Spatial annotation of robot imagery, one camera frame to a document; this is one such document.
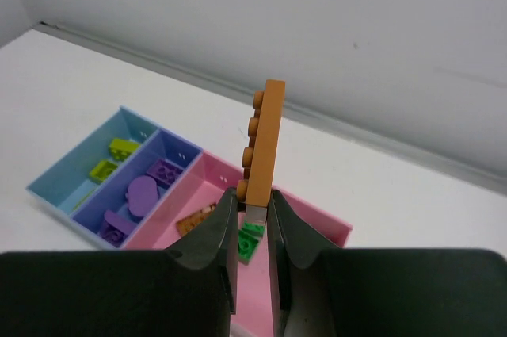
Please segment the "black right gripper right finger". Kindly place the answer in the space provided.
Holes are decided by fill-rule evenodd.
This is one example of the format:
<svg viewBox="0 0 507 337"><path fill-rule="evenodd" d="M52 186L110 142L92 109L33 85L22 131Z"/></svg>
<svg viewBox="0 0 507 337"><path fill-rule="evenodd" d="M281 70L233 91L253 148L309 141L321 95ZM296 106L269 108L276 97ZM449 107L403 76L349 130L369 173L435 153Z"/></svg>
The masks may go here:
<svg viewBox="0 0 507 337"><path fill-rule="evenodd" d="M506 261L474 248L342 248L279 190L268 207L277 336L503 336Z"/></svg>

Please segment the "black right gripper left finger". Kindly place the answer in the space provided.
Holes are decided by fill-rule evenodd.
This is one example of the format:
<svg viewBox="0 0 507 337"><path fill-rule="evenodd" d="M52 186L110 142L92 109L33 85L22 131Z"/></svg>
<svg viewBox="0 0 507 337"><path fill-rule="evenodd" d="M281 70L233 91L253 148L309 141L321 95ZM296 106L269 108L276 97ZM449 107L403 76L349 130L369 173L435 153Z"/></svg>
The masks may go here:
<svg viewBox="0 0 507 337"><path fill-rule="evenodd" d="M161 250L1 256L4 336L226 336L237 308L238 200Z"/></svg>

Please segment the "orange brown lego plate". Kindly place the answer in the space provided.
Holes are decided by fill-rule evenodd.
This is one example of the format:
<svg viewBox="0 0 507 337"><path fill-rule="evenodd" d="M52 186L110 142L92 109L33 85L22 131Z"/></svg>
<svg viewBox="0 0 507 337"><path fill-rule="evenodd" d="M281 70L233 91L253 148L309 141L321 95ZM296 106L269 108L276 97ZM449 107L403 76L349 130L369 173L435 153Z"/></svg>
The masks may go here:
<svg viewBox="0 0 507 337"><path fill-rule="evenodd" d="M276 150L285 96L285 82L266 81L253 97L254 115L248 124L249 145L242 154L243 179L237 184L238 201L246 206L246 222L263 225L270 201Z"/></svg>
<svg viewBox="0 0 507 337"><path fill-rule="evenodd" d="M213 214L216 203L203 207L176 222L179 236L183 237Z"/></svg>

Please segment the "dark green square lego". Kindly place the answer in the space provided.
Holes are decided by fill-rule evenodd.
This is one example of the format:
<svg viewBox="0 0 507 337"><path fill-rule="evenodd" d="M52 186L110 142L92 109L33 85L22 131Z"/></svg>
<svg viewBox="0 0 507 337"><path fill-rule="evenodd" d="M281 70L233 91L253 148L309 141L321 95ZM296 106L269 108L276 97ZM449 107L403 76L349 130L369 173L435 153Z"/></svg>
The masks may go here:
<svg viewBox="0 0 507 337"><path fill-rule="evenodd" d="M238 260L248 265L265 234L265 226L244 222L238 230Z"/></svg>

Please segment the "purple decorated lego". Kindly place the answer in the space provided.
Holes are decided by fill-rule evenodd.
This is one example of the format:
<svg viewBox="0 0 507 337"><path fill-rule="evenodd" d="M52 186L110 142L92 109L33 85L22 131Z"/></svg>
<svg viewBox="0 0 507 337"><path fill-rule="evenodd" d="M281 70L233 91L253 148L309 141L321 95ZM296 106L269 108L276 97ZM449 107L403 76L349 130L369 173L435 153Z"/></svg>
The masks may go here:
<svg viewBox="0 0 507 337"><path fill-rule="evenodd" d="M135 230L137 224L128 218L106 210L98 235L114 247L119 247Z"/></svg>

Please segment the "purple rounded lego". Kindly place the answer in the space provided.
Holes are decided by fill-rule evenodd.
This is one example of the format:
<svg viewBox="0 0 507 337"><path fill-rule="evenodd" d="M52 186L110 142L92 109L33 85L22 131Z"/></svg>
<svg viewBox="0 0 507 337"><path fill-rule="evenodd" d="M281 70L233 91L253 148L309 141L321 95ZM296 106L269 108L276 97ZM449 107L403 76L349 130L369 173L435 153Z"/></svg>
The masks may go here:
<svg viewBox="0 0 507 337"><path fill-rule="evenodd" d="M157 182L147 175L133 179L128 185L126 198L130 214L136 219L144 218L158 202Z"/></svg>

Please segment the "purple lego plate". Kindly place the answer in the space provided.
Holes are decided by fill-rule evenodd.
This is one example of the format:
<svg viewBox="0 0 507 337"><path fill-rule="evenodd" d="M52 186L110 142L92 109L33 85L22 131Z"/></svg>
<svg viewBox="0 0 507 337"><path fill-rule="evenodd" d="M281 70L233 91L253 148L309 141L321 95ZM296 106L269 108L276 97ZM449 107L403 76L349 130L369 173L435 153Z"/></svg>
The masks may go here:
<svg viewBox="0 0 507 337"><path fill-rule="evenodd" d="M156 160L147 169L147 175L152 177L164 189L169 189L182 172L183 170L180 167L163 159Z"/></svg>

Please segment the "lime green sloped lego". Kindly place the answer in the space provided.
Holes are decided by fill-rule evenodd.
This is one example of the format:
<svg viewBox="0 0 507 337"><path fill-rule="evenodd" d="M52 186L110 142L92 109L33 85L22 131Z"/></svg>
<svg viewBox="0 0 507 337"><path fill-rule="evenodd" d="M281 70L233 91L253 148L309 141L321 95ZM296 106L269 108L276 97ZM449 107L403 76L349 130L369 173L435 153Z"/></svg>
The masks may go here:
<svg viewBox="0 0 507 337"><path fill-rule="evenodd" d="M100 185L104 182L116 169L118 165L110 160L101 160L88 174L92 182Z"/></svg>

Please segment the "lime green square lego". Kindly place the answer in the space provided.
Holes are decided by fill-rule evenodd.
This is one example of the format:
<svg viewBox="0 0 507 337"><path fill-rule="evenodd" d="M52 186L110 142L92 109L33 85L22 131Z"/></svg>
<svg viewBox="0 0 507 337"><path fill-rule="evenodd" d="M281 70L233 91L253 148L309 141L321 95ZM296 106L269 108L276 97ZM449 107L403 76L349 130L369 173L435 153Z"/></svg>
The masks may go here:
<svg viewBox="0 0 507 337"><path fill-rule="evenodd" d="M140 143L114 138L109 144L109 153L116 161L124 161L133 154L140 146Z"/></svg>

